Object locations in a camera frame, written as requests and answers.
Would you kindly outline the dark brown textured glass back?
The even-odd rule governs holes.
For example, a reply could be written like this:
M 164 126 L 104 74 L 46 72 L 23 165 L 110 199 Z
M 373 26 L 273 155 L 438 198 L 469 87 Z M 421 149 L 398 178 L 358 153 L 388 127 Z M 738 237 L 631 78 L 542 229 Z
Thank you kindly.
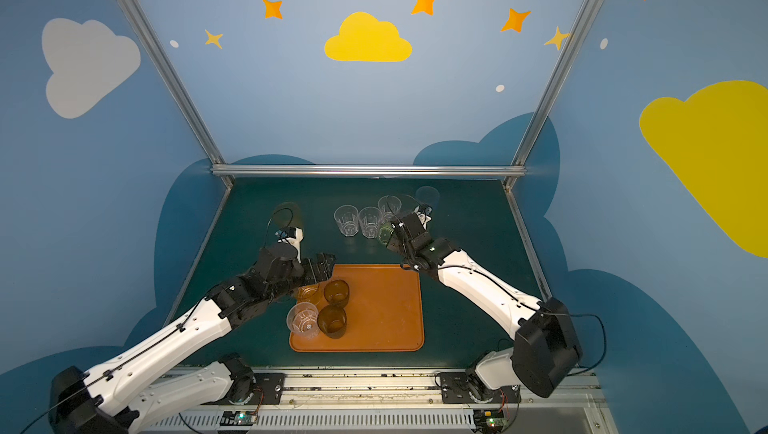
M 350 299 L 350 286 L 342 279 L 331 280 L 325 285 L 323 294 L 329 305 L 345 308 Z

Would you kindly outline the clear faceted plastic glass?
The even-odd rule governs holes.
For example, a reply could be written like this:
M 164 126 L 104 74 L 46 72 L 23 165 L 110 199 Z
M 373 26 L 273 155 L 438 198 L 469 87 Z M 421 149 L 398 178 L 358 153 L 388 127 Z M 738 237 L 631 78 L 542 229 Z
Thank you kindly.
M 286 325 L 290 332 L 303 339 L 311 339 L 319 333 L 319 310 L 311 302 L 298 302 L 288 312 Z

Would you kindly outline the brown textured glass front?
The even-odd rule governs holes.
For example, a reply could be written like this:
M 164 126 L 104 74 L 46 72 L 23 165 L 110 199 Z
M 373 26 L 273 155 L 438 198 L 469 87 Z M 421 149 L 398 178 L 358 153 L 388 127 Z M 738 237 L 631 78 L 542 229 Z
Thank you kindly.
M 319 329 L 329 338 L 338 339 L 347 330 L 347 314 L 344 308 L 337 305 L 323 307 L 317 317 Z

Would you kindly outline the short green glass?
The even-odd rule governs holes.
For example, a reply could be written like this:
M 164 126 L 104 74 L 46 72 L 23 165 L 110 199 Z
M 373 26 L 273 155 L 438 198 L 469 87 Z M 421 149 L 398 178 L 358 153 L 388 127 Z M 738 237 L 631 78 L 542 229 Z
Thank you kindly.
M 390 221 L 384 221 L 379 228 L 377 239 L 383 244 L 387 245 L 392 238 L 394 229 Z

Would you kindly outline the short yellow plastic glass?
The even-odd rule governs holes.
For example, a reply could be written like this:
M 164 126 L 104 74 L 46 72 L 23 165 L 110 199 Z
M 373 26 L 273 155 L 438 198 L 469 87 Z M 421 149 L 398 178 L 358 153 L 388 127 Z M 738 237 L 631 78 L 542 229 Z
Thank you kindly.
M 309 302 L 317 305 L 323 298 L 322 288 L 319 284 L 302 286 L 297 290 L 296 299 L 298 302 Z

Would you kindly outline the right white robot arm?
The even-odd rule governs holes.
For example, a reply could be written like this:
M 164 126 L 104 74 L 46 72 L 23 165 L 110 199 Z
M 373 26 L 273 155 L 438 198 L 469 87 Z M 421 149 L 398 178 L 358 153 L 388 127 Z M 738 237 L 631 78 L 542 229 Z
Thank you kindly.
M 403 258 L 404 269 L 462 294 L 512 340 L 510 348 L 491 351 L 467 369 L 472 395 L 486 400 L 497 390 L 522 385 L 538 397 L 550 397 L 583 355 L 565 304 L 511 286 L 451 241 L 432 237 L 429 220 L 419 212 L 394 216 L 379 228 L 378 239 Z

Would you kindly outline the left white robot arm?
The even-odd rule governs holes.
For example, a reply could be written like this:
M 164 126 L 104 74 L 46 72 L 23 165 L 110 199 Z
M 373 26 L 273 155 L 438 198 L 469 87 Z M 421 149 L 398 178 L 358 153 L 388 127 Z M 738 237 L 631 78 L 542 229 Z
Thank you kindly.
M 302 259 L 289 242 L 261 249 L 246 272 L 209 289 L 176 321 L 133 348 L 85 371 L 72 366 L 57 374 L 51 384 L 51 428 L 56 433 L 139 433 L 197 405 L 248 400 L 254 374 L 235 354 L 189 375 L 160 378 L 273 302 L 329 280 L 335 263 L 326 253 Z

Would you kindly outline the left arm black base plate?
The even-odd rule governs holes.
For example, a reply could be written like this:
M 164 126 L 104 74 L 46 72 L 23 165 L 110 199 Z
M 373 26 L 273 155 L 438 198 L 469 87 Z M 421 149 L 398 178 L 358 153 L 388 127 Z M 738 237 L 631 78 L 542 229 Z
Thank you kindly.
M 286 375 L 282 372 L 256 372 L 233 381 L 224 397 L 208 405 L 257 406 L 280 403 Z

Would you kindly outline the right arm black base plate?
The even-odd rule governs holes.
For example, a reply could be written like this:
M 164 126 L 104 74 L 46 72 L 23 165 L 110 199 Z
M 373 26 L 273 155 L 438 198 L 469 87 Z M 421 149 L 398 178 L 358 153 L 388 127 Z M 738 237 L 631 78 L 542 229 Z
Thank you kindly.
M 520 387 L 503 386 L 491 390 L 477 376 L 466 372 L 443 371 L 435 375 L 435 384 L 444 404 L 506 404 L 519 403 Z

